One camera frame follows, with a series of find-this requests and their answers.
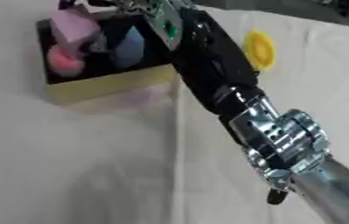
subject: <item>metal joint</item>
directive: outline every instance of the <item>metal joint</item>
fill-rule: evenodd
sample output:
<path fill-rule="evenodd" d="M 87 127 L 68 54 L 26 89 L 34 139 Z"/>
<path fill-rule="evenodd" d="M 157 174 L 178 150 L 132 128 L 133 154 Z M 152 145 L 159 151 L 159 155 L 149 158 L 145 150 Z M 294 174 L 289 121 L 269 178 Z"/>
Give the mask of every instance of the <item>metal joint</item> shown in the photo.
<path fill-rule="evenodd" d="M 303 111 L 279 115 L 266 97 L 248 103 L 248 109 L 230 126 L 246 145 L 250 164 L 272 188 L 288 191 L 292 175 L 313 171 L 328 154 L 327 136 Z"/>

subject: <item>green light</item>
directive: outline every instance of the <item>green light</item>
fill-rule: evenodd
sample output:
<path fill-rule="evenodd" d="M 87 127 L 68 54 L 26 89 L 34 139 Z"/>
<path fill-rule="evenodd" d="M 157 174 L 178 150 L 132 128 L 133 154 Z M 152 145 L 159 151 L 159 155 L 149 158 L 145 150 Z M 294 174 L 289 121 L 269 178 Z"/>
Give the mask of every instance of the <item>green light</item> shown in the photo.
<path fill-rule="evenodd" d="M 178 29 L 170 22 L 166 21 L 162 27 L 166 31 L 167 36 L 169 36 L 169 39 L 173 40 L 175 36 L 178 34 Z"/>

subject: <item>yellow object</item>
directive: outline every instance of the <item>yellow object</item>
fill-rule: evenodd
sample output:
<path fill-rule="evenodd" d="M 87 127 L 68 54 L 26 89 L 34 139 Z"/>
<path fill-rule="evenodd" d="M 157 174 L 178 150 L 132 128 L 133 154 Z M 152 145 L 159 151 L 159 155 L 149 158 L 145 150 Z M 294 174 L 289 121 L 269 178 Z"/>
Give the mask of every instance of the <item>yellow object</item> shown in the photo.
<path fill-rule="evenodd" d="M 46 90 L 52 102 L 65 105 L 171 81 L 176 76 L 177 71 L 172 64 L 168 64 L 93 79 L 47 85 Z"/>
<path fill-rule="evenodd" d="M 275 44 L 265 32 L 249 32 L 242 48 L 254 69 L 267 70 L 275 64 Z"/>

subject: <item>white tablecloth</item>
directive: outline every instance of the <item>white tablecloth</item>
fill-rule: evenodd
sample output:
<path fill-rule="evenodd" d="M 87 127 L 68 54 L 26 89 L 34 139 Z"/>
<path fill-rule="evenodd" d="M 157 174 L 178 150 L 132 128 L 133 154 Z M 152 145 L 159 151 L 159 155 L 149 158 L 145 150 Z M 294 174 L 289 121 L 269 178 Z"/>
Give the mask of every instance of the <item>white tablecloth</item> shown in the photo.
<path fill-rule="evenodd" d="M 167 86 L 49 103 L 34 23 L 56 3 L 0 0 L 0 224 L 320 223 L 295 195 L 268 207 L 238 145 L 184 87 L 178 106 Z M 281 111 L 313 114 L 349 165 L 349 28 L 210 11 L 239 42 L 253 28 L 274 38 L 262 86 Z"/>

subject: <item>chrome metal part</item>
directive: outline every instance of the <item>chrome metal part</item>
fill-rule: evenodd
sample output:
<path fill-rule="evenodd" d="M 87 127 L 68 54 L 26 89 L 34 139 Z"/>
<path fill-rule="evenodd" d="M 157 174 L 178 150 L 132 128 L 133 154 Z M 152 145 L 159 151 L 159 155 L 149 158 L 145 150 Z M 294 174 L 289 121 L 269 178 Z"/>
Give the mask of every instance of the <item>chrome metal part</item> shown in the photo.
<path fill-rule="evenodd" d="M 349 224 L 349 169 L 326 157 L 313 172 L 292 177 L 292 188 L 331 224 Z"/>
<path fill-rule="evenodd" d="M 170 50 L 182 39 L 183 25 L 179 15 L 183 7 L 194 8 L 188 0 L 116 0 L 120 13 L 140 13 Z"/>
<path fill-rule="evenodd" d="M 279 115 L 266 97 L 249 102 L 230 126 L 250 164 L 276 190 L 288 191 L 293 175 L 311 172 L 328 154 L 326 134 L 309 115 L 297 109 Z"/>

